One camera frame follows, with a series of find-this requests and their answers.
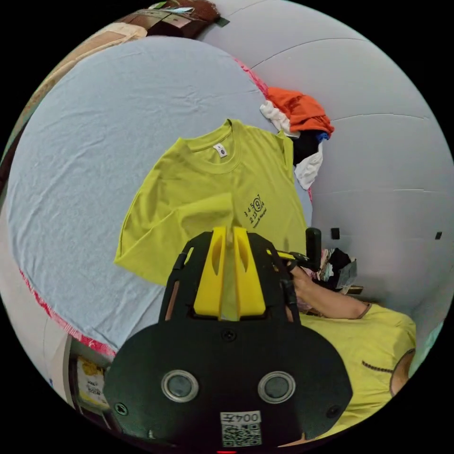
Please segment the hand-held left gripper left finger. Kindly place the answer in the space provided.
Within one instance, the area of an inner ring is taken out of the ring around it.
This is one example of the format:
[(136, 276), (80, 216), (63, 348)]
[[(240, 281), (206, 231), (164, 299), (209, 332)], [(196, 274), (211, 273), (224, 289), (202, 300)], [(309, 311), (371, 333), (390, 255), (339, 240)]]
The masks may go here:
[(193, 305), (197, 316), (221, 316), (226, 235), (225, 227), (216, 227), (211, 232), (210, 244)]

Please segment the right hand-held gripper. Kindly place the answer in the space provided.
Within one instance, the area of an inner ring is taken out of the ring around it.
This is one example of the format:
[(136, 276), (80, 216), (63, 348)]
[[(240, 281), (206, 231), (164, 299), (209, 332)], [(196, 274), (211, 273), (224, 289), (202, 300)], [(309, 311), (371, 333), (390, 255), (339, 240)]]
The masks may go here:
[(317, 273), (320, 270), (320, 255), (315, 257), (307, 257), (304, 254), (295, 252), (284, 252), (267, 249), (267, 254), (274, 260), (287, 261), (287, 270), (291, 272), (296, 267), (310, 270)]

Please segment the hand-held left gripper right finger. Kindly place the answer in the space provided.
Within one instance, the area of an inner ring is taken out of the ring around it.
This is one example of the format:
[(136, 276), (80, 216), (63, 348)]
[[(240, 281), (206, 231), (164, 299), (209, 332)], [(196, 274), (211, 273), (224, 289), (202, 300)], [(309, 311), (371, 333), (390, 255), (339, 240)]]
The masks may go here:
[(259, 275), (246, 229), (233, 228), (238, 316), (263, 316), (266, 310)]

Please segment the person's right hand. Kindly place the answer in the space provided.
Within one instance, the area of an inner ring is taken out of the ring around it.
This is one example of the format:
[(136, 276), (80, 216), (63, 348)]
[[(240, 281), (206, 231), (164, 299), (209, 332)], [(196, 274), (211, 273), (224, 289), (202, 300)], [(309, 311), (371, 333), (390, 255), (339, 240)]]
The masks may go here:
[(296, 298), (300, 311), (319, 312), (320, 291), (322, 288), (315, 284), (299, 266), (290, 270)]

